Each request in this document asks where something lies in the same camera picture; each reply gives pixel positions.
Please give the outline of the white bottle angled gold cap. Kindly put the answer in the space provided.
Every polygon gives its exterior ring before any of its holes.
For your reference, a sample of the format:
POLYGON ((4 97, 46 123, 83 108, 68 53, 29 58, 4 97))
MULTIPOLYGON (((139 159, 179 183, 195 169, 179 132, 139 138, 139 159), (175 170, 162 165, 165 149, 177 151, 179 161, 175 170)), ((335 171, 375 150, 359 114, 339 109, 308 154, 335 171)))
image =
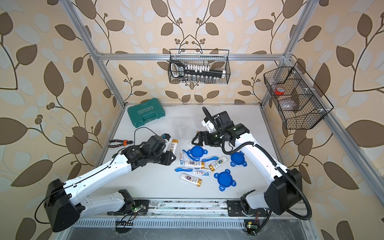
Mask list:
POLYGON ((218 160, 216 160, 215 162, 213 162, 212 164, 209 165, 209 168, 212 172, 216 171, 220 166, 222 166, 223 164, 225 164, 226 162, 228 161, 227 157, 223 156, 221 158, 219 158, 218 160))

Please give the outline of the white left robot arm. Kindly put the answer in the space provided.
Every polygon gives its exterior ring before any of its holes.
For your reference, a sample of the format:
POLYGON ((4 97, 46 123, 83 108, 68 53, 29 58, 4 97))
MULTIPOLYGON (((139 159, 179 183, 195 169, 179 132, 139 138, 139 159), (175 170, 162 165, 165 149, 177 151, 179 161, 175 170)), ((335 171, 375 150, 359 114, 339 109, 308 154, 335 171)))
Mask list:
POLYGON ((88 173, 65 182, 59 179, 52 181, 41 202, 52 231, 58 233, 66 230, 79 219, 88 216, 102 213, 126 216, 135 215, 142 210, 135 205, 127 190, 99 197, 90 195, 112 180, 146 164, 171 165, 176 156, 167 149, 170 141, 169 134, 151 136, 140 145, 119 150, 112 160, 88 173))

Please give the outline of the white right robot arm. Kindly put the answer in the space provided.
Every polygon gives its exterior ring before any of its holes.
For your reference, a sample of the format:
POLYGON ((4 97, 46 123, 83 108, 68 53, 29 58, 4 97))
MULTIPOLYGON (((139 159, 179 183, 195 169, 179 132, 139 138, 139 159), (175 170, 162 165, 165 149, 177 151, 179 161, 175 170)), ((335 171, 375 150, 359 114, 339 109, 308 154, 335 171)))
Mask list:
POLYGON ((252 190, 241 197, 246 215, 263 208, 277 215, 287 212, 300 220, 312 218, 312 208, 303 193, 302 175, 298 170, 290 170, 275 160, 243 124, 227 128, 207 124, 206 127, 207 131, 196 133, 193 145, 220 147, 225 155, 243 152, 269 184, 266 190, 252 190))

